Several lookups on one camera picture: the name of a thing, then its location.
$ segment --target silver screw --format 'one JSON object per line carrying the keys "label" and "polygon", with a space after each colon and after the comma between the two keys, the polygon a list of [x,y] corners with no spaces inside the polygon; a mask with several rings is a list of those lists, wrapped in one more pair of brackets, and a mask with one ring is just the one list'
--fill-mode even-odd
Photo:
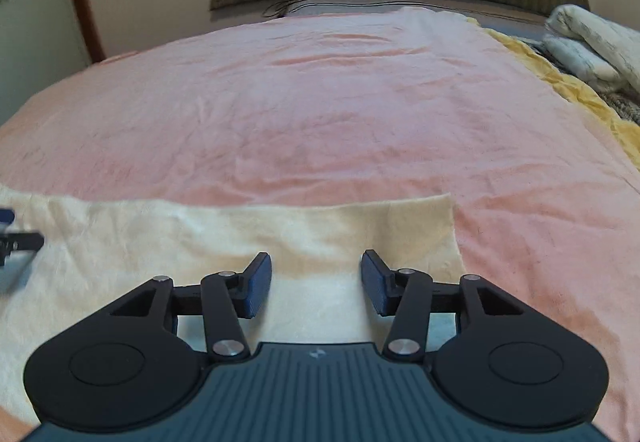
{"label": "silver screw", "polygon": [[420,345],[412,339],[396,339],[388,344],[388,348],[397,356],[412,356],[420,350]]}
{"label": "silver screw", "polygon": [[244,350],[244,345],[240,341],[233,339],[223,339],[213,344],[213,352],[223,357],[233,357]]}

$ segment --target pink blanket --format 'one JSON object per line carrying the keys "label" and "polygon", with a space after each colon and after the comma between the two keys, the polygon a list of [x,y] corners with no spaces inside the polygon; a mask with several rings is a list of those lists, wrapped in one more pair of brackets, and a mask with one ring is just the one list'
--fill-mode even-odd
{"label": "pink blanket", "polygon": [[640,439],[640,175],[452,14],[289,18],[103,64],[0,129],[0,183],[89,200],[329,205],[451,192],[466,268],[596,345]]}

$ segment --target yellow towel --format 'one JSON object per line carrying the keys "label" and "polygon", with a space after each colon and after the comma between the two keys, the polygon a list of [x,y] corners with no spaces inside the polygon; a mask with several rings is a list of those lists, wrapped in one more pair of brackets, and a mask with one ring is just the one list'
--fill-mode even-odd
{"label": "yellow towel", "polygon": [[571,75],[564,75],[544,57],[536,54],[526,44],[500,32],[485,28],[491,37],[506,46],[529,71],[548,82],[556,93],[569,102],[580,104],[594,114],[622,146],[633,165],[640,170],[640,126],[623,120],[593,89]]}

